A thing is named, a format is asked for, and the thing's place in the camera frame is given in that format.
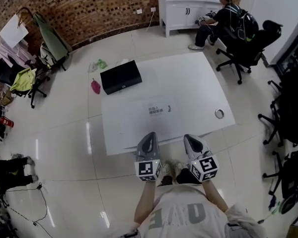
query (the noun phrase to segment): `plastic bag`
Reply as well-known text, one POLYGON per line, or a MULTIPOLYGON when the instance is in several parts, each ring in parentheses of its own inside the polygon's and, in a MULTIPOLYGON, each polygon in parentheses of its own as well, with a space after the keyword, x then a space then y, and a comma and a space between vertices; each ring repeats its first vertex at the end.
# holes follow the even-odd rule
POLYGON ((107 67, 107 64, 103 60, 101 60, 101 59, 98 59, 97 65, 101 69, 104 69, 104 68, 107 67))

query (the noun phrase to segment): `swivel chair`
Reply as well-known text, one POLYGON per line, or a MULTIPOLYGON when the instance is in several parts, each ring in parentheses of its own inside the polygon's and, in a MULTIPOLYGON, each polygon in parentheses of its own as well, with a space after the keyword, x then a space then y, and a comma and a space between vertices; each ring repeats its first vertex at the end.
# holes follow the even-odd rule
POLYGON ((227 51, 217 49, 216 54, 224 54, 230 60, 219 64, 216 68, 217 71, 221 70, 221 67, 227 64, 234 64, 239 77, 238 84, 242 83, 241 71, 244 72, 245 67, 248 69, 248 73, 251 73, 251 66, 256 66, 264 51, 264 48, 272 44, 281 36, 282 25, 277 24, 271 20, 266 20, 263 23, 263 29, 259 30, 250 42, 246 42, 237 38, 232 32, 229 32, 228 28, 225 28, 229 37, 231 38, 232 45, 230 45, 227 51))

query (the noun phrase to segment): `yellow-green cloth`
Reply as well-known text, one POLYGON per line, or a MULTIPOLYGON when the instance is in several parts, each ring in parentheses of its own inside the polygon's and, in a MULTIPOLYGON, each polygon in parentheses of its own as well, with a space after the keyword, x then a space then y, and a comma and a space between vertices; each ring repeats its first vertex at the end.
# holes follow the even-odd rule
POLYGON ((31 90, 32 85, 35 83, 35 72, 36 69, 31 70, 31 68, 20 71, 16 76, 10 91, 17 90, 19 92, 24 92, 31 90))

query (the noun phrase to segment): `sneaker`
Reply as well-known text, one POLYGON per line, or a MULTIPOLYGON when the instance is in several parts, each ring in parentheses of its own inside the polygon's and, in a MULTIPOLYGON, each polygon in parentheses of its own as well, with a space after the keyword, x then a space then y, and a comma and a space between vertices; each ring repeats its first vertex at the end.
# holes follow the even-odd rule
POLYGON ((30 166, 34 166, 35 165, 34 160, 32 160, 32 158, 30 156, 26 156, 26 157, 28 158, 26 163, 30 166))
POLYGON ((39 180, 39 177, 34 175, 34 176, 32 176, 32 180, 33 180, 32 183, 37 182, 39 180))
POLYGON ((177 177, 182 169, 188 169, 187 163, 182 163, 181 161, 176 161, 174 164, 174 171, 175 171, 175 177, 177 177))
POLYGON ((215 42, 211 42, 211 39, 210 39, 209 36, 208 36, 208 42, 210 43, 211 46, 214 46, 214 43, 215 43, 215 42))
POLYGON ((188 48, 191 50, 203 50, 204 49, 204 47, 199 47, 199 46, 196 46, 195 44, 189 45, 188 48))
POLYGON ((173 166, 169 161, 165 161, 162 166, 162 177, 169 176, 173 178, 173 166))

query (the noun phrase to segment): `power cord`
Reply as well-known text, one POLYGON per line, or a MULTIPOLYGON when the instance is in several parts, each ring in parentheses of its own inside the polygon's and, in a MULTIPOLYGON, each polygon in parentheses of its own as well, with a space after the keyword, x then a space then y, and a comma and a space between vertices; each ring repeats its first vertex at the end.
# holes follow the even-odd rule
POLYGON ((151 16, 150 23, 149 23, 149 27, 150 27, 150 25, 151 25, 151 21, 152 21, 153 15, 154 15, 154 12, 153 12, 153 14, 152 14, 152 16, 151 16))
POLYGON ((42 189, 42 184, 39 183, 39 186, 37 186, 37 188, 31 188, 31 189, 18 189, 18 190, 7 190, 7 192, 27 191, 27 190, 39 190, 39 191, 41 192, 41 194, 42 194, 43 199, 44 199, 44 204, 45 204, 45 209, 46 209, 46 210, 45 210, 45 215, 44 215, 43 218, 38 219, 38 220, 36 220, 36 221, 32 221, 32 220, 29 220, 28 218, 24 217, 22 214, 18 213, 16 210, 14 210, 13 208, 11 208, 10 206, 9 206, 9 209, 11 209, 13 212, 17 213, 18 215, 20 215, 20 216, 23 217, 24 219, 26 219, 26 220, 28 220, 28 221, 31 221, 31 222, 33 223, 34 226, 39 225, 39 226, 40 226, 40 227, 41 227, 41 228, 42 228, 42 229, 49 235, 49 237, 53 238, 53 237, 49 234, 49 232, 47 232, 46 229, 39 223, 39 221, 43 220, 43 219, 48 215, 48 206, 47 206, 47 204, 46 204, 46 200, 45 200, 45 197, 44 197, 43 192, 42 192, 41 189, 42 189))

